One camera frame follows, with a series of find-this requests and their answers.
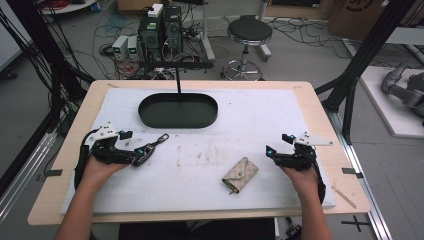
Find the white floor platform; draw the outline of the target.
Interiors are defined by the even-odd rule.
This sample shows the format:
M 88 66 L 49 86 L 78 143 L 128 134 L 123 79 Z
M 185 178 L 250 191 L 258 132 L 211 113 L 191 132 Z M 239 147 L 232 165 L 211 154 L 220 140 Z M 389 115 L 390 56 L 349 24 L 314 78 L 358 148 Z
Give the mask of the white floor platform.
M 383 79 L 390 71 L 392 68 L 369 66 L 361 76 L 361 83 L 392 136 L 424 139 L 424 118 L 381 90 Z

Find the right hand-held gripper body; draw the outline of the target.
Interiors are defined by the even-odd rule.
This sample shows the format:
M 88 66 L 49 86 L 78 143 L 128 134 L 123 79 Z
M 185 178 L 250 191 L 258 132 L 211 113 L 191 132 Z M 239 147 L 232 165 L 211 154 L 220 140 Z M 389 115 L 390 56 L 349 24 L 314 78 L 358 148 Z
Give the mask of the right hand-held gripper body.
M 280 167 L 287 167 L 297 171 L 307 170 L 310 167 L 318 168 L 316 146 L 331 146 L 332 140 L 315 136 L 304 132 L 295 136 L 293 144 L 294 152 L 292 154 L 277 153 L 274 157 L 274 163 Z

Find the black car key with strap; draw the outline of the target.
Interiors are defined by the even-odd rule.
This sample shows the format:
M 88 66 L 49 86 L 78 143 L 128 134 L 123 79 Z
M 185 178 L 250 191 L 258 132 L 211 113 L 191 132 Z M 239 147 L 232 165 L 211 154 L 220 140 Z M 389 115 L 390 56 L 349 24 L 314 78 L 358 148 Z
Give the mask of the black car key with strap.
M 136 149 L 144 149 L 145 150 L 145 156 L 141 159 L 137 159 L 133 161 L 133 165 L 136 167 L 139 167 L 143 165 L 153 154 L 155 148 L 157 145 L 162 144 L 169 138 L 169 135 L 167 133 L 160 136 L 155 142 L 147 143 L 142 147 L 136 148 Z

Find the white box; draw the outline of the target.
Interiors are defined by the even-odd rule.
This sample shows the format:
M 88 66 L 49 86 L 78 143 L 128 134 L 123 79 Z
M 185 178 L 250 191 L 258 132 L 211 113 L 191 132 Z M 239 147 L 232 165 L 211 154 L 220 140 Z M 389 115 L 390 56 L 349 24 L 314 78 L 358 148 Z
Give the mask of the white box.
M 155 3 L 152 5 L 150 10 L 148 11 L 148 16 L 153 18 L 158 18 L 160 14 L 162 13 L 164 6 L 159 3 Z

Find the black metal frame post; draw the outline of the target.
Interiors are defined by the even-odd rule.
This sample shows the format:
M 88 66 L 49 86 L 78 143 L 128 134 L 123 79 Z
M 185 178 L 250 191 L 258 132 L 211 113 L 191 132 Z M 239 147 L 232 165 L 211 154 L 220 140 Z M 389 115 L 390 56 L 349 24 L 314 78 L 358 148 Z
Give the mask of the black metal frame post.
M 342 74 L 315 89 L 317 95 L 331 90 L 330 95 L 322 101 L 323 108 L 331 113 L 337 113 L 341 103 L 345 102 L 341 133 L 349 145 L 352 144 L 351 123 L 357 83 L 414 2 L 415 0 L 389 0 L 385 10 Z

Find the white table mat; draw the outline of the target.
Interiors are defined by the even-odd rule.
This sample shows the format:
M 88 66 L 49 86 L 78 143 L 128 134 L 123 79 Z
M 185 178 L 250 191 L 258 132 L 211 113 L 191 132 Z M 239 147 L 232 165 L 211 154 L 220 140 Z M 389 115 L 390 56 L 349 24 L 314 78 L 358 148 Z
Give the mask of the white table mat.
M 291 90 L 211 89 L 216 121 L 206 128 L 170 129 L 140 167 L 114 174 L 97 194 L 94 210 L 106 213 L 194 212 L 297 208 L 288 177 L 265 154 L 266 146 L 292 153 L 283 134 L 308 127 Z M 243 157 L 258 168 L 239 194 L 222 178 Z

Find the person's left hand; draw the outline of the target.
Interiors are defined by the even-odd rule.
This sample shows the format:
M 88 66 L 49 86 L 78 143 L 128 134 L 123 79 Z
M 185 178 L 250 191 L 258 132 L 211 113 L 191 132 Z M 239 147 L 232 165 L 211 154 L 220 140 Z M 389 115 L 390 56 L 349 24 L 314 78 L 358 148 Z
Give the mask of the person's left hand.
M 77 190 L 97 193 L 112 175 L 126 167 L 128 164 L 107 164 L 90 156 Z

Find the white power supply unit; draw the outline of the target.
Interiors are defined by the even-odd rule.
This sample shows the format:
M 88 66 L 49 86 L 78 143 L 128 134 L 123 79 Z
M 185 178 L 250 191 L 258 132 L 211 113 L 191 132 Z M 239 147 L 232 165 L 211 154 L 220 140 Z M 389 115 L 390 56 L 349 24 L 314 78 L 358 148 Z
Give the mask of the white power supply unit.
M 135 35 L 128 37 L 128 56 L 131 61 L 139 60 L 138 40 Z
M 116 60 L 124 61 L 128 56 L 128 37 L 126 35 L 119 36 L 112 44 L 112 50 Z

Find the beige key pouch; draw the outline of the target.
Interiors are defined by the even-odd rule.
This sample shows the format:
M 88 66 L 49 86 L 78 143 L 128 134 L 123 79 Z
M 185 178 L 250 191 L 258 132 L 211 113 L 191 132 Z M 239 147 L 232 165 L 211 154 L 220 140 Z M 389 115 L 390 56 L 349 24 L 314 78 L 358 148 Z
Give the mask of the beige key pouch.
M 222 178 L 222 182 L 231 190 L 231 194 L 239 194 L 258 170 L 253 162 L 243 157 Z

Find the white round table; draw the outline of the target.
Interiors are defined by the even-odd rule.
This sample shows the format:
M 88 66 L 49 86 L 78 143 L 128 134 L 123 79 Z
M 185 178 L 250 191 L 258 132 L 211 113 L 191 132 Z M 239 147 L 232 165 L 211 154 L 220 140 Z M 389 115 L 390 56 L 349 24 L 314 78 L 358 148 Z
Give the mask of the white round table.
M 50 10 L 48 6 L 43 7 L 41 9 L 43 14 L 46 15 L 51 15 L 51 14 L 63 14 L 63 13 L 70 13 L 70 12 L 74 12 L 74 11 L 78 11 L 81 9 L 85 9 L 90 7 L 91 5 L 97 3 L 98 0 L 85 0 L 84 3 L 82 4 L 72 4 L 69 3 L 67 6 L 63 7 L 63 8 L 55 8 Z

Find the black oval tray with stand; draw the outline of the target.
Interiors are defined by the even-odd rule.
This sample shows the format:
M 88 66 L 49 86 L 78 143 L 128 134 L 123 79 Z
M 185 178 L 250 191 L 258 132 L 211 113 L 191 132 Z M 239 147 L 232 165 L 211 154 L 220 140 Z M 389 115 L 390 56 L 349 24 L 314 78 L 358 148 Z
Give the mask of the black oval tray with stand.
M 183 93 L 180 69 L 211 69 L 210 62 L 144 62 L 147 68 L 174 68 L 176 93 L 155 93 L 144 98 L 138 107 L 141 121 L 151 128 L 198 129 L 210 126 L 218 116 L 216 100 L 202 93 Z

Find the black computer tower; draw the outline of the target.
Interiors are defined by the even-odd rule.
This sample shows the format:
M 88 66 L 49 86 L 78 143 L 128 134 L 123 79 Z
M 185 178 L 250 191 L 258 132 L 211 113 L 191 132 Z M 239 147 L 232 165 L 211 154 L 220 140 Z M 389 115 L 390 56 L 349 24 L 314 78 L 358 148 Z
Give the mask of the black computer tower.
M 148 62 L 161 61 L 164 43 L 162 15 L 158 17 L 144 15 L 140 21 L 138 34 L 144 60 Z
M 180 6 L 169 6 L 164 11 L 165 41 L 162 51 L 164 56 L 175 55 L 183 50 L 181 16 Z

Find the thin wooden stick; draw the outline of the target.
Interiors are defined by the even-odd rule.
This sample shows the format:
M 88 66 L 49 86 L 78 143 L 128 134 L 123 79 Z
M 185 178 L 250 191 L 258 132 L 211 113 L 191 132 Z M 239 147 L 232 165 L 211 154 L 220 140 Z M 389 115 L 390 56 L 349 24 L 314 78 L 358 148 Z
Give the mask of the thin wooden stick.
M 339 195 L 347 204 L 349 204 L 353 209 L 356 209 L 356 204 L 351 201 L 342 191 L 340 191 L 337 187 L 332 186 L 333 191 Z

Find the black round stool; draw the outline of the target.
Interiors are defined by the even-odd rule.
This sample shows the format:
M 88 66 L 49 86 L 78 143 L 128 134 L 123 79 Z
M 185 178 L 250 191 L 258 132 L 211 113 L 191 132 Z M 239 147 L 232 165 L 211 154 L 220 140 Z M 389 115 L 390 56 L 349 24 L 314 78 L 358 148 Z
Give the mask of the black round stool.
M 254 15 L 242 15 L 232 21 L 227 28 L 228 37 L 243 45 L 243 51 L 239 60 L 228 62 L 221 70 L 221 76 L 228 80 L 253 80 L 262 78 L 260 68 L 248 60 L 249 48 L 260 46 L 262 40 L 261 22 Z

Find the black tape cross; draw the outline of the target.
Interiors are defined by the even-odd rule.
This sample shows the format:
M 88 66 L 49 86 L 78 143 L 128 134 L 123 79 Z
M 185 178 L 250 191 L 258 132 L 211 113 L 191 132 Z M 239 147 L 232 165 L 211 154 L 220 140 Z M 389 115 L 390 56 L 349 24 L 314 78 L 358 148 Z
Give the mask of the black tape cross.
M 367 226 L 370 226 L 369 222 L 365 222 L 365 221 L 359 221 L 356 215 L 352 216 L 351 220 L 342 220 L 341 223 L 343 225 L 352 225 L 355 226 L 358 232 L 362 232 L 362 228 Z

